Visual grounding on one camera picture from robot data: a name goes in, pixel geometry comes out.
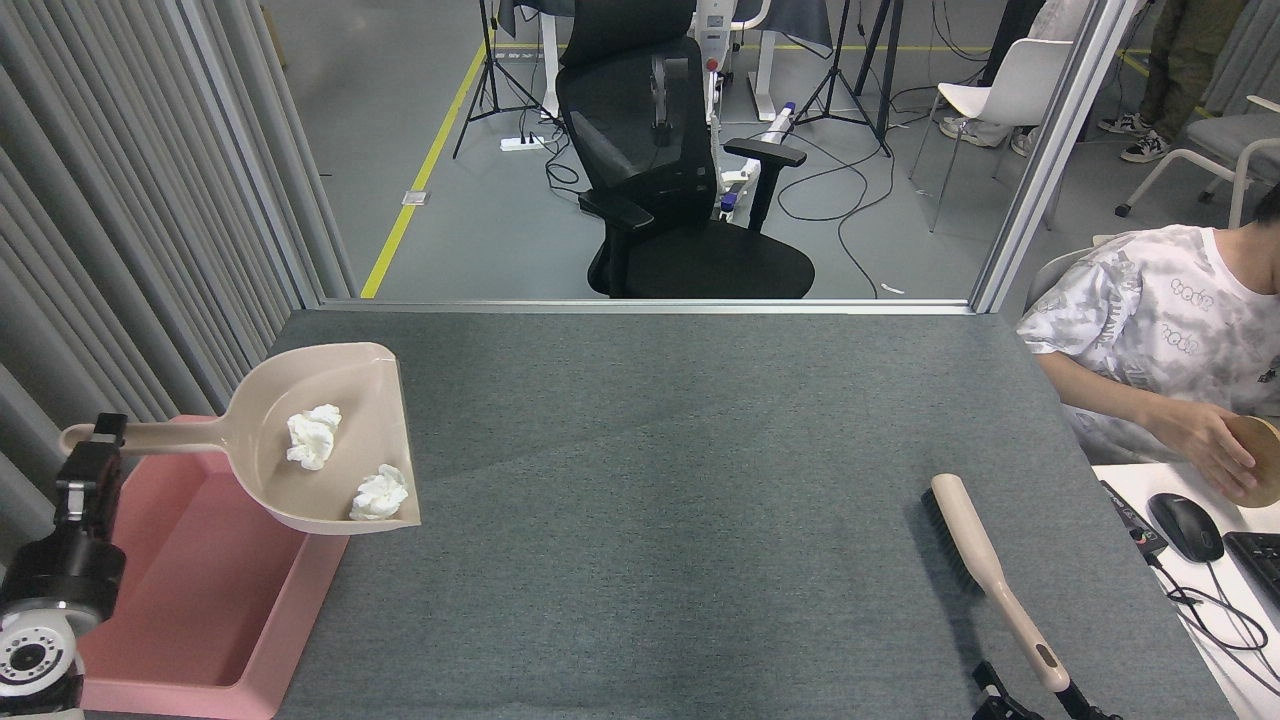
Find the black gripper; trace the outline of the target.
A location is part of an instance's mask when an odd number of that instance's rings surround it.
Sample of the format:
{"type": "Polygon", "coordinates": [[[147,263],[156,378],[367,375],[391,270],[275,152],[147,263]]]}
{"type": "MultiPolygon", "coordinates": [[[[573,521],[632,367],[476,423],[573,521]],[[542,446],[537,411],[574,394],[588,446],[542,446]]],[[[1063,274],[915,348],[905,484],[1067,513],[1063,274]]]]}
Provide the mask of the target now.
{"type": "Polygon", "coordinates": [[[18,550],[3,579],[3,619],[61,610],[83,634],[113,616],[127,561],[125,552],[109,543],[127,423],[124,414],[101,413],[92,425],[61,432],[68,457],[55,478],[55,525],[63,529],[18,550]]]}

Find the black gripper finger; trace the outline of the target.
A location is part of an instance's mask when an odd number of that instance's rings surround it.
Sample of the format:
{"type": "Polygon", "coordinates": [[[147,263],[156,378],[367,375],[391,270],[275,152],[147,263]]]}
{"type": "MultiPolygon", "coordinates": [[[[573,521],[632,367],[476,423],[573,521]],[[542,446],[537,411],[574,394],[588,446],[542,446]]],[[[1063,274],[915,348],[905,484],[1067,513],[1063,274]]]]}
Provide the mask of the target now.
{"type": "Polygon", "coordinates": [[[1083,691],[1070,679],[1065,682],[1062,689],[1055,692],[1055,697],[1059,700],[1070,719],[1123,719],[1120,715],[1106,714],[1103,710],[1089,702],[1083,691]]]}
{"type": "Polygon", "coordinates": [[[1036,719],[1036,712],[1020,705],[1007,693],[989,661],[980,661],[972,671],[972,676],[982,693],[980,702],[972,716],[974,720],[1036,719]]]}

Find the person's hand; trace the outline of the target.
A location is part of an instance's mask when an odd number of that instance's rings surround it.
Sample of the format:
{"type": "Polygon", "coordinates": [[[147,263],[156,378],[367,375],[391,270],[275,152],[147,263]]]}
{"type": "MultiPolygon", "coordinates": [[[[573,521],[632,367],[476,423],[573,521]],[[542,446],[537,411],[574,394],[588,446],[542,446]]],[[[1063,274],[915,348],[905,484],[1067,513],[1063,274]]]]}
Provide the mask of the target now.
{"type": "Polygon", "coordinates": [[[1222,495],[1239,498],[1257,487],[1254,459],[1229,430],[1234,414],[1212,404],[1160,398],[1146,428],[1189,461],[1222,495]]]}

